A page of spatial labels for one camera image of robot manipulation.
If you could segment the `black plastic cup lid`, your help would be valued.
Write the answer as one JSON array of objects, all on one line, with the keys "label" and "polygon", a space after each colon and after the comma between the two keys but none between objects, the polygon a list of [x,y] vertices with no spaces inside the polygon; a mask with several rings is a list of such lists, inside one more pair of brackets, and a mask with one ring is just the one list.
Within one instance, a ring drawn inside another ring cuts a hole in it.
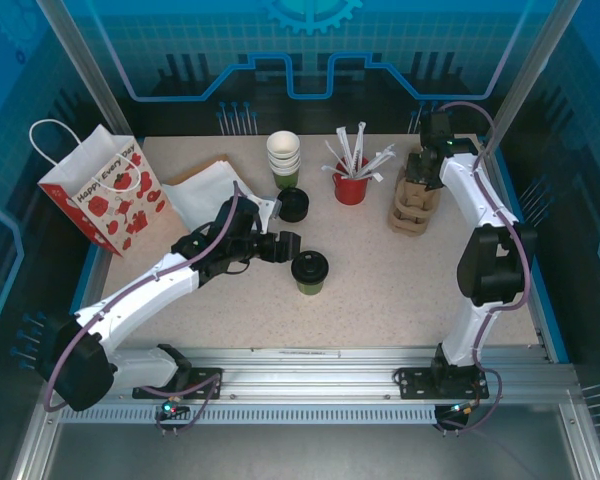
[{"label": "black plastic cup lid", "polygon": [[297,282],[315,285],[326,279],[329,273],[329,263],[320,252],[303,251],[293,259],[291,273]]}]

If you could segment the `green paper coffee cup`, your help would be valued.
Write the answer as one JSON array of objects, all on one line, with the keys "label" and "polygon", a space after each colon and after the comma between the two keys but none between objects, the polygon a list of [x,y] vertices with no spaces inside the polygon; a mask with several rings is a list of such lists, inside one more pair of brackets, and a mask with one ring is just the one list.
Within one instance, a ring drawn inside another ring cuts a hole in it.
[{"label": "green paper coffee cup", "polygon": [[296,279],[296,285],[298,290],[304,295],[317,295],[322,291],[325,279],[325,275],[318,277],[300,276]]}]

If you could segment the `white red paper gift bag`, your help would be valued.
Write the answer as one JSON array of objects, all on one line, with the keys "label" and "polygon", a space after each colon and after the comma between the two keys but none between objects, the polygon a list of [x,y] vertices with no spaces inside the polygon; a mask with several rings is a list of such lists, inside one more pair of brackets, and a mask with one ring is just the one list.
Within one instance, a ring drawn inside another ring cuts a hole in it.
[{"label": "white red paper gift bag", "polygon": [[[67,131],[75,147],[56,160],[38,146],[34,131],[54,124]],[[94,244],[122,256],[140,233],[169,205],[138,141],[97,126],[84,140],[55,119],[34,122],[29,128],[34,150],[52,168],[38,186]]]}]

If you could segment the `red metal bucket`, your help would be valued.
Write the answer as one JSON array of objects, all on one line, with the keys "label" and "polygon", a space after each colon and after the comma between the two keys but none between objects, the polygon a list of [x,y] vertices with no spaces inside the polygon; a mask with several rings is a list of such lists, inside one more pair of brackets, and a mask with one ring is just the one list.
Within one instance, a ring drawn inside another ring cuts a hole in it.
[{"label": "red metal bucket", "polygon": [[344,159],[341,159],[336,166],[336,172],[332,174],[332,181],[335,198],[341,204],[353,206],[364,200],[370,179],[352,179],[347,176]]}]

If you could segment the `stack of green paper cups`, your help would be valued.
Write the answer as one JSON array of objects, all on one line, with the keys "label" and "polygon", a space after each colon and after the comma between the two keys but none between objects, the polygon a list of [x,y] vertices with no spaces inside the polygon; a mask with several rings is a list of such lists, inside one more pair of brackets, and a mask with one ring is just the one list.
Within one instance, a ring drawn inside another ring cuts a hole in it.
[{"label": "stack of green paper cups", "polygon": [[267,138],[266,150],[276,186],[280,190],[294,188],[301,166],[299,137],[286,130],[274,132]]}]

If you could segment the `thin white printed strip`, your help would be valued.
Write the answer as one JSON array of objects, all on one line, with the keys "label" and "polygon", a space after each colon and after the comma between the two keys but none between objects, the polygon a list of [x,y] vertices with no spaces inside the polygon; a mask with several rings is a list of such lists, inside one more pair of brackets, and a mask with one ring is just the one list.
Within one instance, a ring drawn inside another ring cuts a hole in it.
[{"label": "thin white printed strip", "polygon": [[284,349],[277,352],[284,356],[316,357],[316,358],[340,358],[340,350],[315,350],[315,349]]}]

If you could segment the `aluminium frame post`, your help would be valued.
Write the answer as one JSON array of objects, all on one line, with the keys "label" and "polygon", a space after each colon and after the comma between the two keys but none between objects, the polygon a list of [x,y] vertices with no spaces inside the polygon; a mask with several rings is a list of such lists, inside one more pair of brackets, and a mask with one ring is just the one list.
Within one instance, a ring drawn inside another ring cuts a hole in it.
[{"label": "aluminium frame post", "polygon": [[493,156],[534,84],[546,67],[582,0],[556,0],[535,43],[504,98],[490,130],[485,156]]},{"label": "aluminium frame post", "polygon": [[65,0],[35,0],[54,36],[62,46],[86,90],[86,98],[76,101],[75,125],[79,133],[89,133],[103,124],[114,134],[133,135],[144,144],[145,138],[133,125],[129,110],[131,98],[118,86],[119,81],[105,72],[112,60],[99,58],[84,36]]}]

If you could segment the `aluminium mounting rail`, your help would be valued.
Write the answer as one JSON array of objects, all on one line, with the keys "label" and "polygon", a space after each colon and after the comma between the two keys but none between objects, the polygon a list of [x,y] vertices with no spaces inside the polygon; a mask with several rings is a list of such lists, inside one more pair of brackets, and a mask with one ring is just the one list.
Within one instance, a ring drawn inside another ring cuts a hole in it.
[{"label": "aluminium mounting rail", "polygon": [[[340,358],[284,356],[284,349],[340,350]],[[189,348],[195,367],[223,370],[222,404],[397,404],[395,370],[430,365],[432,347]],[[552,363],[543,347],[486,347],[489,391],[506,405],[568,404],[583,400],[575,368]]]}]

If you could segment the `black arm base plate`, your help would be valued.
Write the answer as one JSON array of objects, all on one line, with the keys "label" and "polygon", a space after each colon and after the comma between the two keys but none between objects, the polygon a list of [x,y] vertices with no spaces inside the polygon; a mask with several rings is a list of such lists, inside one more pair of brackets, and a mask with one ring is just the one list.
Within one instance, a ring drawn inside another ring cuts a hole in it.
[{"label": "black arm base plate", "polygon": [[402,400],[488,399],[485,374],[475,366],[450,367],[446,371],[428,368],[400,368],[394,372]]},{"label": "black arm base plate", "polygon": [[204,400],[208,394],[212,399],[220,396],[223,370],[220,368],[178,369],[164,387],[149,390],[134,388],[132,398],[136,400],[167,399],[180,397],[186,400]]}]

